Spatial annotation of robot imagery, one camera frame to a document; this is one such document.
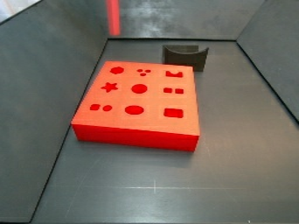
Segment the star-shaped hole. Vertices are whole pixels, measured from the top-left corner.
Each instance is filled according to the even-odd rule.
[[[104,87],[102,87],[102,88],[106,89],[107,93],[108,93],[111,90],[118,90],[118,84],[107,82],[107,85]]]

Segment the cutout hole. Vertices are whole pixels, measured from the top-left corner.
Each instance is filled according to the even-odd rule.
[[[183,118],[183,110],[179,108],[166,108],[163,110],[163,115],[169,117]]]
[[[104,111],[110,111],[111,109],[112,109],[112,107],[111,107],[110,105],[107,105],[107,106],[103,108]]]
[[[99,104],[92,104],[90,106],[90,110],[99,110],[100,105]]]
[[[170,71],[166,71],[166,76],[167,77],[174,77],[174,78],[182,78],[183,77],[183,72],[171,73]]]
[[[126,107],[126,112],[132,116],[143,114],[144,111],[144,108],[136,105]]]
[[[110,70],[110,72],[112,73],[112,74],[122,74],[123,72],[124,72],[124,68],[122,67],[122,66],[116,66],[116,67],[112,67],[111,68],[111,70]]]
[[[170,94],[174,90],[173,90],[170,87],[166,87],[166,88],[163,89],[163,91],[165,91],[167,94]]]
[[[147,86],[144,84],[135,84],[131,89],[136,94],[143,94],[147,91]]]
[[[175,93],[177,93],[178,95],[182,95],[182,94],[183,94],[183,89],[182,89],[182,88],[177,88],[177,89],[175,89]]]

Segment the rectangular hole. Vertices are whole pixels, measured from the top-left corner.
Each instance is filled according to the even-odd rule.
[[[169,117],[183,118],[183,110],[179,108],[166,108],[163,110],[163,115]]]

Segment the scratch on floor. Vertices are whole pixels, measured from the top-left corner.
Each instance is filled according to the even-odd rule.
[[[87,178],[87,176],[88,176],[88,174],[90,174],[90,171],[94,169],[94,167],[95,167],[95,165],[98,164],[98,162],[99,162],[99,159],[94,162],[94,164],[92,164],[91,167],[88,168],[88,170],[87,170],[87,172],[86,172],[86,174],[84,174],[84,176],[83,176],[83,178],[82,178],[82,181],[80,181],[80,183],[79,183],[79,187],[78,187],[76,192],[74,193],[74,196],[72,196],[72,198],[71,198],[70,208],[68,208],[68,210],[67,210],[67,213],[66,213],[64,218],[67,218],[68,215],[70,215],[71,207],[72,207],[72,205],[74,205],[76,196],[78,196],[78,194],[79,194],[79,191],[80,191],[80,188],[82,188],[82,184],[84,183],[86,178]]]

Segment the circular hole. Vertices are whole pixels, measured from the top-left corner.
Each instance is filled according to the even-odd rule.
[[[143,114],[144,111],[146,111],[144,108],[136,105],[126,107],[126,112],[132,116]]]
[[[122,66],[116,66],[116,67],[112,67],[111,68],[111,70],[110,70],[110,72],[112,73],[112,74],[122,74],[123,72],[124,72],[124,68],[122,67]]]
[[[90,106],[90,110],[99,110],[99,104],[92,104],[91,106]]]
[[[132,86],[132,91],[136,93],[136,94],[143,94],[146,91],[147,91],[147,85],[144,84],[135,84]]]
[[[112,107],[111,107],[110,105],[107,105],[107,106],[103,108],[104,111],[110,111],[111,109],[112,109]]]

